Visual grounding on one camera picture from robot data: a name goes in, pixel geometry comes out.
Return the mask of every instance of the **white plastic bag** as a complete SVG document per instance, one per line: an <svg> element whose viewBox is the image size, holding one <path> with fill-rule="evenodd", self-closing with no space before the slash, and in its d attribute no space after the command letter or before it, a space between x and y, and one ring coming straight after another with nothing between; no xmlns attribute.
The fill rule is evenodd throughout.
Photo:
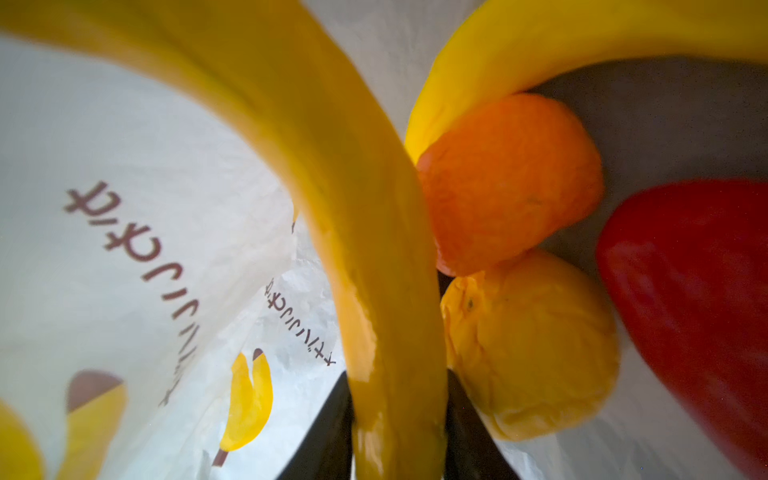
<svg viewBox="0 0 768 480"><path fill-rule="evenodd" d="M156 81L7 39L0 65L4 410L46 478L89 415L109 430L78 440L108 447L99 478L163 478L228 387L250 331L238 319L290 265L290 198L231 129ZM191 378L201 358L218 386ZM108 392L120 398L96 412Z"/></svg>
<svg viewBox="0 0 768 480"><path fill-rule="evenodd" d="M231 452L222 466L212 466L230 401L229 385L224 390L219 387L221 397L197 424L169 480L277 477L345 370L330 285L301 218L295 232L293 266L261 289L251 310L259 313L255 323L251 316L249 324L253 327L241 349L247 358L255 349L262 349L270 363L274 400L269 421L253 441ZM229 376L222 376L228 372L226 365L210 369L196 376L196 381L201 386L214 384L215 377L228 381Z"/></svg>

